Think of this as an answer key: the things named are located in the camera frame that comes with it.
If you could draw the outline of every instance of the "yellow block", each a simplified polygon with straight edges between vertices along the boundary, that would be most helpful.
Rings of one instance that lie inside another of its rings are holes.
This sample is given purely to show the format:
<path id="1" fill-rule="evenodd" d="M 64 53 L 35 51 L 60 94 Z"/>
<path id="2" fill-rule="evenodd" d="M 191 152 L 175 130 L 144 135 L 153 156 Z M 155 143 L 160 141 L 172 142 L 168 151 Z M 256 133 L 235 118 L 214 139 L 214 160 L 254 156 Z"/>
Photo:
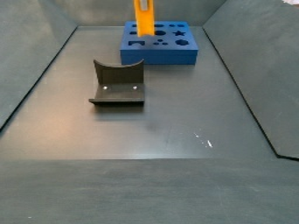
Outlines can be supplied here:
<path id="1" fill-rule="evenodd" d="M 153 0 L 135 0 L 135 20 L 137 37 L 155 35 Z"/>

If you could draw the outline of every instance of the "star-shaped hole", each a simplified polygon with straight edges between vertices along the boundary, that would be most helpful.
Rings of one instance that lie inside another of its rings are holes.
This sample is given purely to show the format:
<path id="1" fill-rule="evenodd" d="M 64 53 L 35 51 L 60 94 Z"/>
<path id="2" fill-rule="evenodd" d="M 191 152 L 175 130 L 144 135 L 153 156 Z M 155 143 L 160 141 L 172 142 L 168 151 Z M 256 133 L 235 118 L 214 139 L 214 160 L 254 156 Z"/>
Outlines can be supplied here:
<path id="1" fill-rule="evenodd" d="M 184 32 L 183 31 L 176 31 L 174 34 L 175 34 L 175 36 L 184 36 Z"/>

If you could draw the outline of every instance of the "small hole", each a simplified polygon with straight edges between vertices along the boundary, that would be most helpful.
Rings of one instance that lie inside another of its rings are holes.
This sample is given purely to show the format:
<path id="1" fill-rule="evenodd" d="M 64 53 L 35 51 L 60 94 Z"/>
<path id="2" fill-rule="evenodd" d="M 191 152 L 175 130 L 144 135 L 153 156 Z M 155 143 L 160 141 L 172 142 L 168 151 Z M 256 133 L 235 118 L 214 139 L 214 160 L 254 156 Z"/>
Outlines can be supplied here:
<path id="1" fill-rule="evenodd" d="M 190 42 L 183 39 L 176 40 L 175 43 L 178 46 L 187 46 L 190 44 Z"/>
<path id="2" fill-rule="evenodd" d="M 156 31 L 153 34 L 155 34 L 156 36 L 163 36 L 163 35 L 165 34 L 165 32 L 164 32 L 164 31 Z"/>

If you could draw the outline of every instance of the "hexagonal hole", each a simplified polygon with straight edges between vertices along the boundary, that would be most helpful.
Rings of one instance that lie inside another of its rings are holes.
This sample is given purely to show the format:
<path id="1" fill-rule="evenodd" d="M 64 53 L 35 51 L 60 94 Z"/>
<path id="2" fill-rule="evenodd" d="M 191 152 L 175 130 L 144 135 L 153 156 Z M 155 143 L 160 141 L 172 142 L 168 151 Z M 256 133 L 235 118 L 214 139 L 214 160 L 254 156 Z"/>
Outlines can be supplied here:
<path id="1" fill-rule="evenodd" d="M 190 44 L 190 42 L 184 39 L 179 39 L 179 40 L 175 41 L 175 44 L 178 46 L 187 46 Z"/>

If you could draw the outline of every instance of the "gray floor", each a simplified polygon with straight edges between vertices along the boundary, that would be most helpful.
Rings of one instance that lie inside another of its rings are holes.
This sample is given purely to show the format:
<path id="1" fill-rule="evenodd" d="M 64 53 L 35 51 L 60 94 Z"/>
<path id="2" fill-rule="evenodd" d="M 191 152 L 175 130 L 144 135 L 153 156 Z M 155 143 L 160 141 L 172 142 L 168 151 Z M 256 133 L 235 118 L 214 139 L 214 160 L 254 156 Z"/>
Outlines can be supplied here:
<path id="1" fill-rule="evenodd" d="M 4 224 L 296 224 L 296 162 L 164 159 L 0 165 Z"/>
<path id="2" fill-rule="evenodd" d="M 145 67 L 144 107 L 95 108 L 92 60 L 119 63 L 121 28 L 79 28 L 1 132 L 0 223 L 298 223 L 298 163 L 192 32 L 198 64 Z"/>
<path id="3" fill-rule="evenodd" d="M 274 153 L 200 27 L 195 66 L 147 66 L 145 102 L 95 107 L 92 60 L 119 65 L 121 27 L 80 27 L 1 133 L 1 159 L 251 158 Z"/>

